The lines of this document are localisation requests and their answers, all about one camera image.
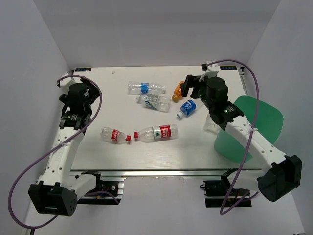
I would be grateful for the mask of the blue label small bottle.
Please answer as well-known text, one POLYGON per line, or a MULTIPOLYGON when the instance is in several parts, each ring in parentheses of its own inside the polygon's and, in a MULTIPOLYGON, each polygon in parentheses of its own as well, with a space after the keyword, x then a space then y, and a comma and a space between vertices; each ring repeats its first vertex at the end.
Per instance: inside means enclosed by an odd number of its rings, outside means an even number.
POLYGON ((195 101, 188 100, 182 104, 180 110, 177 112, 178 118, 187 118, 189 117, 197 108, 195 101))

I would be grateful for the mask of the clear unlabelled bottle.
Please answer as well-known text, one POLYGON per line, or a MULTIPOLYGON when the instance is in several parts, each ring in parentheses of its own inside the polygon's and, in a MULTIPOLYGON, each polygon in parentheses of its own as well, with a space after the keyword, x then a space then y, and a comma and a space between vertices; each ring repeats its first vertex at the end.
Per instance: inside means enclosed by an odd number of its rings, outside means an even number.
POLYGON ((204 124, 204 130, 205 131, 208 131, 208 132, 211 132, 213 134, 218 134, 219 131, 220 131, 220 127, 219 125, 215 124, 212 120, 212 118, 210 117, 210 115, 208 114, 207 117, 206 117, 206 121, 205 121, 205 124, 204 124))

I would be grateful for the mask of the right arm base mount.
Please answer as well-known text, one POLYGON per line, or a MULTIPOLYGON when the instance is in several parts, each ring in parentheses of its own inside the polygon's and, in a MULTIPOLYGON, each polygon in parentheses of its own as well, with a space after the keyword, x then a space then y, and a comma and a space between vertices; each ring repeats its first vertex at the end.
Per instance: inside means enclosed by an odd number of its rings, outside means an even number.
MULTIPOLYGON (((227 177, 235 172, 236 169, 229 169, 228 171, 205 171, 202 174, 203 182, 200 184, 200 189, 204 191, 205 207, 206 208, 220 208, 226 196, 231 181, 227 177)), ((232 189, 228 199, 225 203, 225 208, 229 208, 239 201, 246 191, 241 188, 232 189)))

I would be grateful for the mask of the clear bottle white green label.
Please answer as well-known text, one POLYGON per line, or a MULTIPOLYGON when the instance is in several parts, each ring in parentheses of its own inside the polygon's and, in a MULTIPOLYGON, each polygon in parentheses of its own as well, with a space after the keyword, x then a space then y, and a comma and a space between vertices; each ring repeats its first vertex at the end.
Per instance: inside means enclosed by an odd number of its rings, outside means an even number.
POLYGON ((137 103, 144 108, 158 110, 161 112, 169 112, 171 99, 161 95, 145 94, 136 97, 137 103))

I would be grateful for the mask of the large red label bottle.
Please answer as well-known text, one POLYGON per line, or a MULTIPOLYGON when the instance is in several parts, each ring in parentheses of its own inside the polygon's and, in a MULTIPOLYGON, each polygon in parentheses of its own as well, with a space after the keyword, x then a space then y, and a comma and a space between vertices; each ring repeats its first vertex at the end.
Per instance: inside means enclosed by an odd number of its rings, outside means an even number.
POLYGON ((175 124, 152 126, 134 132, 134 138, 136 141, 147 143, 175 139, 177 136, 178 127, 175 124))

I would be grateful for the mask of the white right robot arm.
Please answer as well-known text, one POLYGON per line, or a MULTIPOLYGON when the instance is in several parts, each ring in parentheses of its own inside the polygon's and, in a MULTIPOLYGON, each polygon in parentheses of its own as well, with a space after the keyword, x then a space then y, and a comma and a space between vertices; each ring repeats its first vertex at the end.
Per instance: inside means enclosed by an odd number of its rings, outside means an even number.
POLYGON ((258 162, 263 174, 240 173, 232 169, 221 176, 221 190, 233 195, 239 188, 260 192, 275 202, 300 185, 302 161, 288 156, 271 144, 249 123, 243 111, 228 101, 228 87, 222 78, 188 75, 181 84, 183 97, 192 89, 191 97, 199 98, 208 108, 212 121, 232 136, 258 162))

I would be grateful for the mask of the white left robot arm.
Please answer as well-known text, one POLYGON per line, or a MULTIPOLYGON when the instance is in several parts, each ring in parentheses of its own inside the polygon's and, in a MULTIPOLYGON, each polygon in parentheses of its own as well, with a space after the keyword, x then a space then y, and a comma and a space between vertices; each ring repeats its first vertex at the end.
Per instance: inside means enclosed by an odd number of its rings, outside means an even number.
POLYGON ((86 77, 79 78, 79 82, 71 81, 68 91, 59 98, 64 106, 53 150, 43 175, 28 190, 39 214, 72 216, 79 199, 88 192, 99 195, 103 191, 97 174, 70 175, 78 147, 96 117, 91 106, 102 97, 96 84, 86 77))

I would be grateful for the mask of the small red label bottle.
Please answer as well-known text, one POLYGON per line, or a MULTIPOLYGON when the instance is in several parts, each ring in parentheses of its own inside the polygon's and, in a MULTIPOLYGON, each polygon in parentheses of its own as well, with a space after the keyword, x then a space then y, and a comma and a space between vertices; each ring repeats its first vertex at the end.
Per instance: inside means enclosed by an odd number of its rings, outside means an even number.
POLYGON ((111 129, 104 127, 101 129, 100 133, 101 139, 105 142, 110 142, 113 144, 125 144, 131 141, 131 136, 120 132, 117 129, 111 129))

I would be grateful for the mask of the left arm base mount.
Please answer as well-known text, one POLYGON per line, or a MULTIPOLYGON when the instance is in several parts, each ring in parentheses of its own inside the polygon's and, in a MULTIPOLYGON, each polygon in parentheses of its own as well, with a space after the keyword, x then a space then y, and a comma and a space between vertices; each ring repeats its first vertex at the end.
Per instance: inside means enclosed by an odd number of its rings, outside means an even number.
POLYGON ((72 174, 70 179, 78 182, 75 186, 78 204, 82 205, 117 205, 124 190, 124 178, 102 176, 99 171, 83 171, 72 174))

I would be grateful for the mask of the orange plastic bottle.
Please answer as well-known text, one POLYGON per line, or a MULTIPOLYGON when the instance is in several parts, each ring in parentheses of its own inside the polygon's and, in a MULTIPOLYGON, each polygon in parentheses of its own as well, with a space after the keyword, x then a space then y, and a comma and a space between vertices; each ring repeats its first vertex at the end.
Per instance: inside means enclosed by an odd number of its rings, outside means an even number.
POLYGON ((175 102, 175 103, 177 103, 177 102, 179 102, 179 101, 181 101, 182 99, 183 99, 183 97, 182 97, 182 92, 181 92, 181 84, 183 84, 184 82, 183 81, 181 81, 178 85, 177 85, 177 87, 175 88, 175 90, 174 90, 174 94, 173 94, 173 96, 172 96, 172 100, 175 102))

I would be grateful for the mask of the clear bottle blue label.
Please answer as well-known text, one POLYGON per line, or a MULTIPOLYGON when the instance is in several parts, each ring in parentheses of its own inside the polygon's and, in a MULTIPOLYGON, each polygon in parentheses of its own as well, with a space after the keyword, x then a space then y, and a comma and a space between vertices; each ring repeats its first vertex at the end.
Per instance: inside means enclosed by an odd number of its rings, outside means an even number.
POLYGON ((165 94, 166 87, 159 83, 152 82, 134 82, 128 83, 129 95, 144 95, 144 94, 165 94))

